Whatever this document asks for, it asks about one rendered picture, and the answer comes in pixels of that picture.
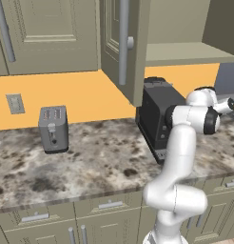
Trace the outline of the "black coffee machine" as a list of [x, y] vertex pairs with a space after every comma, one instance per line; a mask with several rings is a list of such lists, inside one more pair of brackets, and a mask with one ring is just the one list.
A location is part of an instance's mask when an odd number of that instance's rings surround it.
[[150, 76], [144, 80], [143, 101], [136, 108], [136, 123], [157, 163], [164, 164], [170, 128], [166, 124], [166, 109], [184, 105], [185, 98], [163, 77]]

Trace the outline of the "grey two-slot toaster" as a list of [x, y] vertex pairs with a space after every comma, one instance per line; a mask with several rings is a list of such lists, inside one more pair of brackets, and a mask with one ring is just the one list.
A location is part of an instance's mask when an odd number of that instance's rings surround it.
[[65, 106], [42, 107], [38, 128], [45, 153], [68, 150], [68, 116]]

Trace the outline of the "beige drawer front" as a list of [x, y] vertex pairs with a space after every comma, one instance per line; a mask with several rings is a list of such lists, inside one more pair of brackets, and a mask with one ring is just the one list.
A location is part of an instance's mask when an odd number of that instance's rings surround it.
[[[108, 203], [108, 201], [117, 202], [123, 201], [123, 206], [102, 209], [98, 206], [100, 204]], [[85, 200], [80, 200], [74, 203], [75, 213], [77, 218], [89, 217], [100, 214], [114, 213], [118, 211], [130, 210], [139, 208], [142, 204], [142, 193], [118, 193], [114, 195], [105, 195], [101, 197], [94, 197]]]
[[[48, 219], [41, 219], [31, 222], [21, 222], [23, 217], [35, 214], [49, 214]], [[73, 219], [75, 217], [72, 203], [57, 204], [32, 208], [27, 210], [16, 210], [9, 213], [0, 213], [0, 225], [4, 231], [15, 230], [26, 226], [35, 226], [41, 223], [51, 223]]]
[[203, 191], [207, 194], [228, 193], [234, 191], [234, 187], [227, 188], [224, 184], [234, 181], [234, 175], [206, 180]]

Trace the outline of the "beige base cupboard door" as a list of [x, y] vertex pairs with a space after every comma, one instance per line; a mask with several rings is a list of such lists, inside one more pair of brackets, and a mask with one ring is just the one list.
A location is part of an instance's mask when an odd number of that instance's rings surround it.
[[9, 244], [71, 244], [68, 229], [78, 238], [76, 221], [61, 221], [14, 231], [5, 231]]
[[87, 228], [88, 244], [137, 244], [140, 208], [103, 213], [77, 219], [79, 242], [81, 225]]
[[234, 223], [234, 191], [217, 193], [207, 197], [208, 205], [200, 227], [196, 227], [198, 215], [193, 218], [185, 239], [189, 244], [211, 244], [227, 236]]

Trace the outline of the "beige open wall cabinet door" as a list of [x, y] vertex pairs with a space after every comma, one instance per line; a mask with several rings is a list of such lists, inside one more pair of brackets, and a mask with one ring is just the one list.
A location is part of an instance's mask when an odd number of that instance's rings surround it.
[[129, 0], [127, 82], [119, 84], [119, 2], [100, 0], [101, 69], [135, 107], [142, 104], [150, 0]]

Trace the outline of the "grey wall outlet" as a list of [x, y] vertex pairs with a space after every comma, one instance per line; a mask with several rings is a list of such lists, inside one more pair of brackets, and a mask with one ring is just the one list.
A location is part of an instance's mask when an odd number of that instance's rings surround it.
[[22, 96], [20, 93], [7, 94], [6, 97], [9, 103], [11, 114], [18, 114], [18, 113], [25, 112]]

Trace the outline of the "beige closed wall cabinet door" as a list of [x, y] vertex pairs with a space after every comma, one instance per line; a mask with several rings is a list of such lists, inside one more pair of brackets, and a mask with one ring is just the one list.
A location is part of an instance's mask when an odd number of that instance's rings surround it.
[[11, 74], [97, 69], [95, 0], [1, 0]]

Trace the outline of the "beige open wall cabinet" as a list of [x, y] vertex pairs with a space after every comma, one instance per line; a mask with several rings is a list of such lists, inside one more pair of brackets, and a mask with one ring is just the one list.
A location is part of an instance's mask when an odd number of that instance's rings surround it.
[[146, 65], [234, 63], [234, 0], [151, 0]]

